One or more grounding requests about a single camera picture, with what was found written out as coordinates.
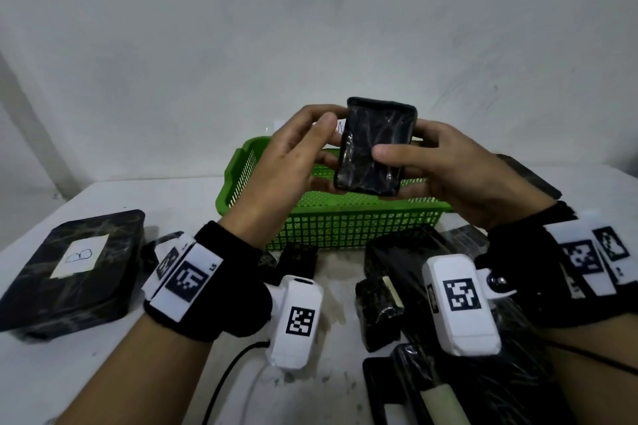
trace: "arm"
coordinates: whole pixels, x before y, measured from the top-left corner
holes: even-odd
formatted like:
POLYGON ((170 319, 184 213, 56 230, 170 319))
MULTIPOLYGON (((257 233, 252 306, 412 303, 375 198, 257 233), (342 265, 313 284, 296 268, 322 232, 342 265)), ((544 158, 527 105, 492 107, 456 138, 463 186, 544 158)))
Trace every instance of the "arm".
MULTIPOLYGON (((415 133, 434 147, 378 145, 372 151, 381 163, 406 166, 406 178, 428 177, 425 182, 403 187, 399 198, 446 200, 468 222, 490 231, 488 253, 495 253, 496 256, 491 257, 496 260, 500 253, 503 266, 511 265, 504 261, 516 255, 515 250, 520 248, 526 249, 523 255, 518 252, 521 259, 539 262, 544 251, 534 254, 538 249, 535 240, 538 235, 530 237, 529 227, 524 232, 516 229, 522 219, 536 219, 541 212, 551 213, 556 202, 449 125, 419 120, 415 128, 415 133)), ((570 219, 570 216, 558 218, 553 221, 570 219)), ((547 223, 552 222, 538 223, 538 228, 542 229, 547 223)), ((545 329, 541 335, 638 368, 638 316, 626 314, 595 324, 545 329)), ((581 424, 635 422, 638 377, 568 351, 548 347, 547 352, 558 382, 581 424)))
MULTIPOLYGON (((219 224, 259 248, 277 235, 304 192, 340 193, 331 181, 311 177, 311 172, 315 162, 336 168, 337 158, 322 148, 339 145, 335 128, 346 115, 346 108, 332 105, 307 106, 294 115, 272 137, 241 198, 219 224)), ((211 347, 145 314, 56 423, 181 423, 211 347)))

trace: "forearm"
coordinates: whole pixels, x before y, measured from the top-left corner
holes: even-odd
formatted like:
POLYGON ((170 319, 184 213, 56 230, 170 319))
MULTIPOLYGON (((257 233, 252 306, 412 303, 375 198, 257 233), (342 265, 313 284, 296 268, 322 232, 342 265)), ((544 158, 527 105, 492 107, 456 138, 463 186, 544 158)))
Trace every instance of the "forearm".
MULTIPOLYGON (((638 368, 638 316, 547 329, 543 337, 638 368)), ((638 377, 570 351, 547 347, 561 388, 583 425, 628 425, 638 416, 638 377)))
POLYGON ((211 346, 143 315, 56 424, 181 423, 211 346))

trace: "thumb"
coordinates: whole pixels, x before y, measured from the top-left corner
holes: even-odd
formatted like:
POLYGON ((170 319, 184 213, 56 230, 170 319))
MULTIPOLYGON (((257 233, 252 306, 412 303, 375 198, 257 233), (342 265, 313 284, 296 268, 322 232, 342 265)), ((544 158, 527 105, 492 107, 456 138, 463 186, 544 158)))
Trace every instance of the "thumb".
POLYGON ((303 161, 314 163, 316 155, 332 139, 336 127, 337 115, 324 113, 291 153, 303 161))
POLYGON ((440 167, 440 149, 423 148, 409 144, 378 144, 372 148, 372 157, 390 167, 412 166, 436 173, 440 167))

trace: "qr code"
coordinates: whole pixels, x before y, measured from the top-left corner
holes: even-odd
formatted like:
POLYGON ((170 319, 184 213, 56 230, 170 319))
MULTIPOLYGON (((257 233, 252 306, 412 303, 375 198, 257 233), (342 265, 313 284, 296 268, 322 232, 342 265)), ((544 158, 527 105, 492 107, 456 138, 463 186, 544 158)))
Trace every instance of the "qr code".
POLYGON ((173 247, 170 250, 170 252, 166 254, 166 257, 164 257, 164 260, 162 260, 159 263, 159 266, 157 266, 157 268, 155 269, 155 272, 157 273, 160 279, 164 277, 164 274, 166 274, 166 272, 170 269, 170 267, 173 265, 173 263, 177 260, 178 257, 179 257, 179 252, 177 251, 175 247, 173 247))
POLYGON ((443 281, 447 302, 452 311, 480 309, 480 301, 471 278, 443 281))
POLYGON ((186 302, 191 302, 206 284, 207 277, 205 273, 185 260, 170 277, 165 287, 186 302))
POLYGON ((561 244, 563 252, 572 261, 574 267, 581 274, 596 274, 604 272, 594 242, 583 240, 561 244))
POLYGON ((605 250, 611 262, 629 257, 629 251, 611 227, 598 228, 594 231, 598 242, 605 250))
POLYGON ((427 285, 427 299, 430 301, 430 308, 433 313, 438 313, 438 304, 436 304, 435 289, 432 284, 427 285))
POLYGON ((290 317, 288 318, 287 334, 298 334, 299 336, 310 336, 315 320, 315 310, 305 308, 295 308, 292 306, 290 317))

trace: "black cable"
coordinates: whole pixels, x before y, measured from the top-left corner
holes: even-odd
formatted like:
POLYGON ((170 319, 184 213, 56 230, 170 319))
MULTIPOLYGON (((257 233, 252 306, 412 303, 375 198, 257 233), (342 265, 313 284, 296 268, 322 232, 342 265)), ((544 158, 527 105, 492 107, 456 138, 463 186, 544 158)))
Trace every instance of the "black cable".
POLYGON ((208 408, 206 408, 206 414, 203 416, 202 425, 207 425, 208 420, 210 420, 212 407, 215 405, 215 401, 217 400, 217 396, 219 395, 219 392, 221 391, 221 387, 224 384, 224 381, 226 381, 226 378, 228 378, 228 375, 232 371, 233 367, 237 364, 237 361, 239 361, 243 355, 245 355, 252 349, 267 348, 268 346, 270 346, 270 341, 259 341, 258 343, 253 343, 252 345, 247 346, 246 348, 243 349, 243 351, 240 354, 235 356, 235 359, 230 363, 230 365, 228 365, 224 374, 221 375, 221 380, 219 380, 217 388, 215 389, 215 393, 212 394, 211 401, 208 404, 208 408))
POLYGON ((638 370, 634 367, 626 365, 625 363, 620 363, 615 359, 607 358, 605 356, 601 356, 596 353, 592 353, 591 351, 581 350, 575 346, 564 345, 561 343, 557 343, 555 341, 550 340, 541 340, 541 342, 547 346, 551 346, 552 348, 557 348, 563 351, 570 351, 571 353, 579 354, 581 356, 585 356, 586 358, 593 359, 594 361, 598 361, 603 365, 611 366, 612 368, 616 368, 617 370, 621 370, 622 372, 630 373, 638 377, 638 370))

